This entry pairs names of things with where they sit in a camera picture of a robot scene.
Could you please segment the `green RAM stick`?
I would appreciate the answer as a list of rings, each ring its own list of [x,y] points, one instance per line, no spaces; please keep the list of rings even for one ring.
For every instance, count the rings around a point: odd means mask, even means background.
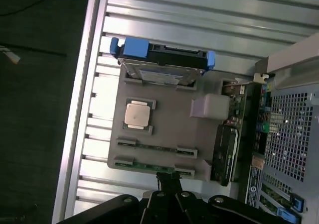
[[[138,171],[149,171],[149,172],[166,172],[166,173],[173,173],[177,172],[182,176],[189,176],[193,177],[195,175],[195,170],[193,169],[186,169],[182,167],[166,167],[166,166],[158,166],[158,165],[152,165],[152,164],[145,164],[145,163],[139,163],[136,161],[125,161],[116,159],[114,162],[115,166],[118,167],[126,167],[131,168]]]
[[[183,146],[178,147],[162,147],[162,146],[156,146],[156,145],[148,145],[148,144],[142,144],[138,141],[128,141],[128,140],[118,140],[117,144],[119,146],[124,147],[132,147],[132,148],[140,148],[140,149],[149,149],[153,151],[162,151],[162,152],[173,152],[176,154],[186,155],[186,156],[196,156],[198,154],[197,149],[193,148],[187,148]]]

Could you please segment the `black graphics card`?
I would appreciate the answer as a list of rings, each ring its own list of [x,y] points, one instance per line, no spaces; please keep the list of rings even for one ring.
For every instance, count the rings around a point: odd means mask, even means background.
[[[250,109],[253,88],[234,80],[223,80],[221,94],[230,98],[228,117],[218,126],[212,158],[212,181],[227,186],[235,171],[239,144]]]

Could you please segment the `blue card retention latch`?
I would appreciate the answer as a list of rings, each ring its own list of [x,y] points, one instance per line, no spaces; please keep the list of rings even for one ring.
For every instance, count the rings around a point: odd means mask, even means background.
[[[301,214],[304,211],[304,204],[305,200],[301,196],[295,194],[295,193],[290,193],[290,205],[291,208],[298,213],[298,215],[301,217]]]
[[[277,216],[284,219],[285,221],[288,221],[290,223],[293,223],[295,221],[295,218],[291,217],[291,214],[288,213],[285,209],[283,208],[278,208],[277,209]]]

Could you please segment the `silver CPU chip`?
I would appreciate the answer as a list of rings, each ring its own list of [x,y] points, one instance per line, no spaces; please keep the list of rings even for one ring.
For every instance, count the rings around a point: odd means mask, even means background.
[[[126,105],[124,123],[128,128],[144,129],[149,126],[151,107],[145,102],[132,101]]]

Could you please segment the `grey plastic parts rack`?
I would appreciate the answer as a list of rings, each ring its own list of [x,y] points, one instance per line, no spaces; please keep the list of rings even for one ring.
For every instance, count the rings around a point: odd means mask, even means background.
[[[190,117],[191,101],[207,94],[222,95],[222,81],[229,77],[219,71],[208,71],[192,87],[167,86],[130,79],[121,66],[112,134],[107,164],[110,168],[136,171],[115,166],[116,159],[136,161],[166,167],[195,170],[189,179],[211,181],[214,145],[218,126],[223,120]],[[151,107],[149,126],[144,129],[128,128],[124,123],[126,105],[132,101],[145,102]],[[175,148],[183,146],[198,150],[196,156],[173,152],[153,151],[119,146],[118,140],[138,141],[142,144]]]

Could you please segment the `translucent white support block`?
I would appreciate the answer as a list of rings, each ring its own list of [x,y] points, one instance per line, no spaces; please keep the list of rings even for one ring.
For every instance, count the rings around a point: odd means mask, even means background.
[[[229,96],[207,94],[191,101],[190,117],[226,120],[229,107]]]

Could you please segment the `grey perforated PC case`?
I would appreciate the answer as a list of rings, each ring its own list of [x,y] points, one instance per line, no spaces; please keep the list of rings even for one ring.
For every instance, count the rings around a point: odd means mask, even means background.
[[[319,224],[319,32],[258,61],[238,199],[289,224]],[[305,200],[301,217],[290,193]]]

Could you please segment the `hard disk in blue carrier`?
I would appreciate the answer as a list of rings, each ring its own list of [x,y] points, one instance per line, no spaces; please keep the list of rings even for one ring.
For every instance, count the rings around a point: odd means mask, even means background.
[[[192,87],[215,67],[214,51],[192,51],[126,38],[123,45],[113,37],[110,54],[125,68],[130,79],[147,83]]]

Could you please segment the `white yellow floor tag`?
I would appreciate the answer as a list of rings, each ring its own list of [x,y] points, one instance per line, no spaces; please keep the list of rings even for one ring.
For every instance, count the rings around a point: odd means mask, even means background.
[[[8,57],[14,64],[17,64],[20,61],[20,57],[5,46],[0,45],[0,52]]]

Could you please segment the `aluminium table edge rail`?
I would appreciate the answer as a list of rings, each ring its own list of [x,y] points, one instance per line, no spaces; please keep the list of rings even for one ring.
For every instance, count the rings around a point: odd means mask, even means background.
[[[74,214],[85,129],[108,0],[88,0],[64,140],[52,224]]]

